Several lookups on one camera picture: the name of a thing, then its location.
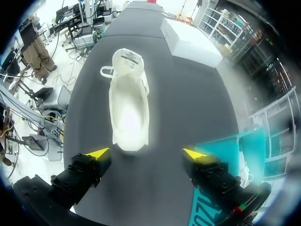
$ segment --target white shoe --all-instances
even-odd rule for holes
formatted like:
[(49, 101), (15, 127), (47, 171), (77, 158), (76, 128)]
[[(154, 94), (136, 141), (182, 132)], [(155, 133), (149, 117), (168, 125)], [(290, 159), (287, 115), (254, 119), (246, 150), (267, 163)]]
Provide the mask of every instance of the white shoe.
[[(113, 71), (113, 75), (103, 70)], [(112, 142), (124, 151), (139, 151), (149, 143), (149, 87), (140, 55), (119, 49), (112, 67), (104, 66), (100, 74), (112, 78), (109, 90)]]
[(249, 171), (250, 169), (245, 162), (244, 154), (242, 151), (239, 151), (239, 176), (242, 188), (247, 187), (254, 178), (253, 174), (249, 174)]

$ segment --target white shelving unit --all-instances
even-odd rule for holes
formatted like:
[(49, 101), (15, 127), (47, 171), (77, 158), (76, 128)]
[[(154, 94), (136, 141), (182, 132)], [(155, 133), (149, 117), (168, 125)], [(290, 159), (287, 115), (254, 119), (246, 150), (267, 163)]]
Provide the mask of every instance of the white shelving unit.
[[(216, 19), (212, 16), (210, 16), (210, 14), (214, 12), (215, 14), (219, 15), (219, 18)], [(208, 21), (206, 21), (206, 18), (211, 21), (215, 21), (215, 25), (211, 25)], [(210, 33), (207, 33), (204, 29), (200, 28), (201, 23), (206, 24), (207, 26), (209, 26), (212, 31)], [(229, 37), (228, 35), (222, 33), (219, 30), (219, 27), (222, 27), (223, 29), (227, 30), (229, 33), (231, 33), (234, 38)], [(204, 33), (207, 34), (208, 38), (219, 38), (219, 37), (223, 37), (228, 43), (230, 48), (233, 47), (233, 45), (235, 44), (235, 42), (239, 39), (239, 37), (241, 36), (241, 34), (244, 32), (243, 29), (238, 26), (236, 23), (234, 23), (233, 21), (229, 20), (223, 13), (218, 12), (212, 8), (207, 8), (205, 13), (203, 14), (203, 17), (201, 18), (199, 24), (198, 24), (198, 28), (200, 30), (202, 30)]]
[[(296, 126), (295, 126), (295, 117), (294, 115), (294, 109), (297, 109), (297, 116), (298, 118), (301, 118), (301, 112), (300, 112), (300, 105), (298, 101), (298, 97), (296, 94), (296, 87), (293, 87), (291, 90), (289, 90), (283, 97), (280, 99), (274, 101), (272, 104), (266, 106), (265, 108), (261, 109), (260, 111), (256, 112), (255, 114), (251, 115), (250, 118), (253, 120), (254, 124), (262, 125), (265, 128), (266, 132), (266, 138), (269, 140), (269, 151), (266, 156), (265, 163), (273, 162), (273, 161), (283, 161), (285, 162), (285, 169), (282, 173), (279, 173), (277, 175), (264, 177), (265, 180), (271, 180), (275, 177), (283, 176), (287, 172), (287, 165), (290, 161), (291, 154), (295, 151), (296, 146)], [(292, 148), (289, 151), (281, 152), (281, 149), (279, 150), (279, 154), (273, 156), (272, 154), (272, 139), (274, 137), (279, 137), (280, 135), (286, 133), (289, 129), (284, 129), (283, 131), (280, 131), (278, 133), (272, 134), (272, 131), (270, 129), (270, 123), (269, 120), (272, 117), (277, 116), (278, 114), (283, 113), (283, 111), (288, 110), (290, 112), (290, 120), (292, 122), (292, 141), (293, 145)]]

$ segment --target cardboard box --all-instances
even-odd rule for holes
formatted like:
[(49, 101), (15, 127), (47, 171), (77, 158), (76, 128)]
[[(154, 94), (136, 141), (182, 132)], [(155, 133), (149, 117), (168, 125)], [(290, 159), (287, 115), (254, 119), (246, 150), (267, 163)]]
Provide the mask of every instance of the cardboard box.
[(222, 55), (199, 29), (183, 22), (164, 19), (161, 31), (173, 56), (193, 60), (215, 68)]

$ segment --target person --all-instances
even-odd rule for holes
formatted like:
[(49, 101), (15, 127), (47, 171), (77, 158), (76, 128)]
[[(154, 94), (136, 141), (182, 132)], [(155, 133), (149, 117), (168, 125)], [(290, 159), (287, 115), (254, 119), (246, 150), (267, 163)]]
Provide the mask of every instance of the person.
[(39, 20), (37, 16), (31, 15), (20, 26), (19, 31), (24, 43), (21, 52), (26, 62), (33, 69), (35, 76), (45, 85), (49, 73), (56, 70), (57, 66), (36, 33)]
[[(5, 135), (3, 134), (3, 132), (5, 131), (5, 127), (6, 127), (5, 125), (8, 123), (7, 122), (8, 118), (3, 117), (4, 111), (5, 111), (5, 108), (1, 105), (0, 106), (0, 115), (1, 115), (0, 116), (0, 134), (2, 135), (2, 137), (0, 137), (0, 141), (5, 142)], [(5, 157), (5, 153), (6, 153), (6, 150), (5, 150), (5, 148), (3, 148), (2, 143), (0, 142), (0, 163), (2, 162), (4, 165), (11, 166), (12, 162), (7, 157)]]
[(5, 152), (6, 151), (2, 147), (2, 144), (0, 144), (0, 162), (2, 162), (4, 165), (11, 166), (12, 162), (7, 157), (5, 157)]

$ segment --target dark gray table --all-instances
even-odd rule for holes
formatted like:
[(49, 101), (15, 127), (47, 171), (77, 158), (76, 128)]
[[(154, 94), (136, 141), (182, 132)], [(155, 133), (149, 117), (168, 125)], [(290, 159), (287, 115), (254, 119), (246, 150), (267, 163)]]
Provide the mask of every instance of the dark gray table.
[[(160, 31), (161, 8), (134, 2), (112, 22), (86, 60), (70, 100), (64, 163), (72, 156), (111, 148), (112, 165), (97, 188), (75, 206), (79, 215), (110, 226), (185, 226), (193, 186), (181, 149), (238, 133), (218, 72), (171, 55)], [(112, 145), (110, 79), (100, 75), (119, 48), (140, 54), (150, 87), (150, 144), (137, 156)]]

